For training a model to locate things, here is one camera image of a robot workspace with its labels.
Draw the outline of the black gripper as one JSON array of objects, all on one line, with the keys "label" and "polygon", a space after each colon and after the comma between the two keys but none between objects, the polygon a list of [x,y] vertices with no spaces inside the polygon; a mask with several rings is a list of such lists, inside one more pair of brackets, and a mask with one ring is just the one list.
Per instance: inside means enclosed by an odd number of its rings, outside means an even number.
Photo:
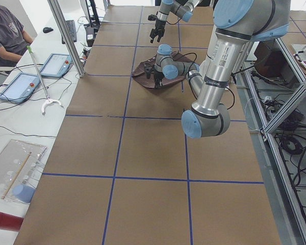
[{"label": "black gripper", "polygon": [[158,89],[159,87],[163,87],[162,80],[165,78],[164,74],[162,72],[154,70],[154,81],[155,81],[155,89]]},{"label": "black gripper", "polygon": [[156,19],[155,28],[150,32],[150,42],[153,43],[155,37],[157,36],[157,42],[160,42],[162,37],[164,37],[166,21]]}]

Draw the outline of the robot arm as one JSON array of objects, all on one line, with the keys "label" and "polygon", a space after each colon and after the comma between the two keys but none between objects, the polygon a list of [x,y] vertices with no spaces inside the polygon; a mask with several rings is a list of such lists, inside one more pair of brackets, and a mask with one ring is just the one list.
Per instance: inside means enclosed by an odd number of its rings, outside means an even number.
[{"label": "robot arm", "polygon": [[221,102],[244,44],[284,36],[289,28],[290,1],[218,1],[215,30],[201,65],[175,61],[172,49],[160,44],[156,62],[148,72],[155,83],[184,76],[196,101],[182,114],[182,128],[190,138],[218,136],[227,131],[230,115]]},{"label": "robot arm", "polygon": [[177,1],[165,0],[161,1],[159,10],[156,14],[148,16],[149,21],[155,21],[155,27],[150,32],[150,42],[153,43],[155,37],[157,42],[160,42],[165,33],[165,26],[170,13],[176,15],[180,20],[188,22],[193,15],[193,10],[201,1],[188,0],[183,5]]}]

